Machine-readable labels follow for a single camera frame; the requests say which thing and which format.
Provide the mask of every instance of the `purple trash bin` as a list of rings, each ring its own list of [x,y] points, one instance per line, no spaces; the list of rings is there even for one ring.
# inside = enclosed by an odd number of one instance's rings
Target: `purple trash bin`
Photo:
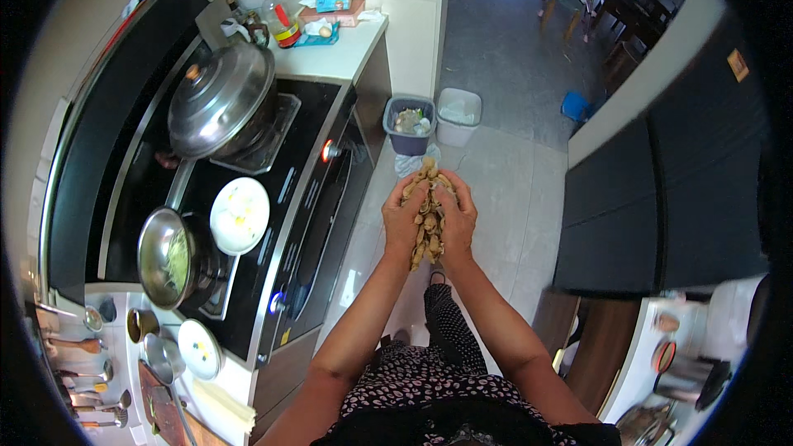
[[[407,109],[421,109],[422,115],[430,120],[430,132],[425,137],[415,134],[397,133],[394,130],[394,122],[400,112]],[[392,97],[388,104],[385,104],[383,114],[383,129],[391,135],[391,144],[394,152],[401,155],[423,155],[427,153],[427,144],[430,137],[435,132],[438,119],[435,117],[435,104],[432,100],[419,96],[398,96]]]

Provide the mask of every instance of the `oven door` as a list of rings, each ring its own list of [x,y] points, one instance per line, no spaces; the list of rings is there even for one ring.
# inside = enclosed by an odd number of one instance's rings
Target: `oven door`
[[[332,286],[335,282],[335,276],[328,279],[328,276],[320,277],[318,273],[335,228],[336,215],[347,189],[352,160],[352,152],[349,149],[344,149],[342,154],[333,159],[325,176],[305,233],[300,255],[297,258],[296,267],[292,271],[292,279],[284,291],[285,306],[278,328],[276,346],[301,336],[322,322],[320,320],[310,327],[305,324],[308,319],[316,319],[317,310],[311,311],[310,309],[312,306],[317,306],[318,303],[309,303],[312,296],[318,291],[327,292],[327,289],[317,290],[317,285],[322,284],[323,287],[326,287],[328,284]],[[319,314],[321,317],[324,316],[324,309],[327,307],[328,301],[325,299],[321,303],[322,308]]]
[[[355,119],[340,138],[342,154],[332,161],[309,228],[284,290],[285,307],[273,348],[309,332],[325,319],[347,251],[355,218],[372,176],[373,165]]]

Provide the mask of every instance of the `shredded cabbage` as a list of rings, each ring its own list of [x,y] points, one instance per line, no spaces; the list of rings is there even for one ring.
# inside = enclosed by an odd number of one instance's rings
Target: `shredded cabbage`
[[[168,245],[166,254],[165,271],[168,279],[176,287],[176,292],[181,293],[187,282],[187,263],[190,253],[187,251],[187,235],[180,230]]]

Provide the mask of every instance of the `metal cup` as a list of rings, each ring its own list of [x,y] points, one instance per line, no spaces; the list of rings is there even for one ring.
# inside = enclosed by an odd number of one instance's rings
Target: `metal cup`
[[[147,334],[159,334],[159,322],[157,316],[152,311],[144,311],[137,308],[127,312],[127,334],[134,343],[144,341]]]

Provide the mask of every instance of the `wooden handle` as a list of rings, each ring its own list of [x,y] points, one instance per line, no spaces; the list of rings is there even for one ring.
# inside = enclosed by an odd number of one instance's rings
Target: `wooden handle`
[[[193,64],[189,68],[187,68],[187,73],[185,73],[185,78],[187,78],[190,81],[195,81],[200,73],[201,70],[198,68],[198,64]]]
[[[98,339],[84,339],[81,342],[65,342],[60,339],[50,339],[50,343],[65,348],[80,348],[82,351],[88,353],[99,354],[102,352],[102,346],[99,344]]]

